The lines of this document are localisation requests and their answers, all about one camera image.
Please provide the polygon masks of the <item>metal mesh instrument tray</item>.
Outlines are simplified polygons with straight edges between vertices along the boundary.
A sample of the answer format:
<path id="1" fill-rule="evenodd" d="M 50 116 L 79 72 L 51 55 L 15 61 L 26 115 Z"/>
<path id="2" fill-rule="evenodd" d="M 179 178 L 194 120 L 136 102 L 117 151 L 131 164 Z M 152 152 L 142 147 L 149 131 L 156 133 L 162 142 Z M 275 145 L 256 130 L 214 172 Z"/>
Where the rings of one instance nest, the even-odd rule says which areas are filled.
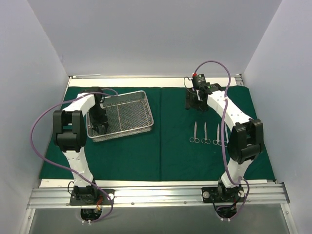
<path id="1" fill-rule="evenodd" d="M 140 134 L 153 127 L 153 115 L 143 90 L 106 97 L 100 107 L 108 117 L 107 129 L 95 131 L 89 113 L 86 114 L 87 136 L 93 142 Z"/>

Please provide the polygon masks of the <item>steel forceps long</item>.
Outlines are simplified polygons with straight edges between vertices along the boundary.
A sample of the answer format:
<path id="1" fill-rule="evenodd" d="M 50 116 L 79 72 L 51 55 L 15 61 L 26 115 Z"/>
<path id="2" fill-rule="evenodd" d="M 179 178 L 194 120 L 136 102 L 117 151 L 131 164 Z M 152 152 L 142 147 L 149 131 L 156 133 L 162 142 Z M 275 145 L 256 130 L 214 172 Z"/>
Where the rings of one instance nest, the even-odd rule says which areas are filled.
<path id="1" fill-rule="evenodd" d="M 208 138 L 208 132 L 207 132 L 207 124 L 204 122 L 204 138 L 201 139 L 202 144 L 210 144 L 211 140 Z"/>

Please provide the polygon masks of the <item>steel hemostat clamp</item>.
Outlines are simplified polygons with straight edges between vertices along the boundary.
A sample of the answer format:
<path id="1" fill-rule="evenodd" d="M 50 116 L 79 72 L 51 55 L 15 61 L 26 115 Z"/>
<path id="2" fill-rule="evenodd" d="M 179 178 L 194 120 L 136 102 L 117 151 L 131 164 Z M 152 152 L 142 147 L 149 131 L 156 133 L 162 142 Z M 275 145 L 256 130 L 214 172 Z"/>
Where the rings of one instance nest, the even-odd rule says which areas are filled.
<path id="1" fill-rule="evenodd" d="M 225 134 L 225 147 L 227 147 L 229 143 L 229 135 L 228 135 L 228 128 L 226 124 L 224 124 L 224 134 Z"/>

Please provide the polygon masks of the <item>steel surgical scissors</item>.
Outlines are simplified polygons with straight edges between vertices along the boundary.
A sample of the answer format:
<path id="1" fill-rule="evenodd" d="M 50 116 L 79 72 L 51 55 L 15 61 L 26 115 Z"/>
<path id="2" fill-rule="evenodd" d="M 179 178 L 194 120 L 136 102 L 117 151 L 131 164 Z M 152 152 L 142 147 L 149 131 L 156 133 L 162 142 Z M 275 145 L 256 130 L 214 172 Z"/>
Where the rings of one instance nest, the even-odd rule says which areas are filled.
<path id="1" fill-rule="evenodd" d="M 220 125 L 217 125 L 217 131 L 216 131 L 216 139 L 213 140 L 214 145 L 219 145 L 221 146 L 221 138 L 220 138 Z"/>

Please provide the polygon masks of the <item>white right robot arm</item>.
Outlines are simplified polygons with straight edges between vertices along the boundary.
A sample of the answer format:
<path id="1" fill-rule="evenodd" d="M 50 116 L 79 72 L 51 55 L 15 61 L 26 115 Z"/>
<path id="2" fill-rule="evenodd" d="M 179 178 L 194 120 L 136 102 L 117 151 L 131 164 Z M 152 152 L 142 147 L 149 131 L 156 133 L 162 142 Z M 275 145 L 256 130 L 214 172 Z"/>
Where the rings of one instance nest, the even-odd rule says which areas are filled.
<path id="1" fill-rule="evenodd" d="M 227 88 L 210 84 L 203 74 L 193 74 L 192 87 L 186 89 L 185 108 L 206 112 L 213 109 L 220 117 L 219 136 L 225 173 L 220 178 L 217 197 L 228 201 L 234 196 L 235 187 L 241 184 L 251 163 L 263 152 L 263 123 L 243 113 L 227 96 Z"/>

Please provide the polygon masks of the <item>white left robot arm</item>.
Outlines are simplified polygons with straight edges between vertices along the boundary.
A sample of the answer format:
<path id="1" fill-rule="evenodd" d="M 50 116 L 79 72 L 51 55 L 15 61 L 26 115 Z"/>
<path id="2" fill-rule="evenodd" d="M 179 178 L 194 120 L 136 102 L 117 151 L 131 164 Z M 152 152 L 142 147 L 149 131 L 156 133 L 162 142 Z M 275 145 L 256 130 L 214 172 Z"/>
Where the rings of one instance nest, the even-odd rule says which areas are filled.
<path id="1" fill-rule="evenodd" d="M 53 112 L 53 140 L 69 161 L 69 170 L 74 177 L 74 196 L 81 197 L 86 204 L 98 200 L 98 189 L 85 156 L 84 147 L 87 130 L 84 116 L 89 114 L 92 129 L 105 134 L 108 129 L 108 117 L 101 107 L 104 94 L 101 88 L 91 87 L 77 96 L 63 110 Z"/>

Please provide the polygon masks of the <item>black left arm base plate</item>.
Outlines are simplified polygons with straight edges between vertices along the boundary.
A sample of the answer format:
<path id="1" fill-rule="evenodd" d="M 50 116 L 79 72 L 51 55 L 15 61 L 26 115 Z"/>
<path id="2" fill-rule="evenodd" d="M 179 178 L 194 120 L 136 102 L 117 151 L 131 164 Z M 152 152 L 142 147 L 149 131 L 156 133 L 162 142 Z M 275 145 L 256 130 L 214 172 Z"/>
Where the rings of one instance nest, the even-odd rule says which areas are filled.
<path id="1" fill-rule="evenodd" d="M 99 189 L 74 186 L 69 204 L 71 206 L 111 205 L 107 196 Z"/>

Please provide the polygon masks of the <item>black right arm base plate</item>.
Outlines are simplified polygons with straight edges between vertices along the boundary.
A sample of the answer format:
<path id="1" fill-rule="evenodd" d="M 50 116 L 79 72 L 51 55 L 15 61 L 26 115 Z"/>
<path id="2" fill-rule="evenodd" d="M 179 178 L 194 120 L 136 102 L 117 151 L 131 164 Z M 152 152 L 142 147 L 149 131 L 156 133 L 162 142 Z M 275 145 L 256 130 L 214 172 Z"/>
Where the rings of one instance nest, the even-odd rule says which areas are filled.
<path id="1" fill-rule="evenodd" d="M 235 203 L 241 202 L 245 198 L 245 192 L 242 186 L 225 188 L 218 185 L 217 187 L 202 187 L 202 200 L 204 203 Z"/>

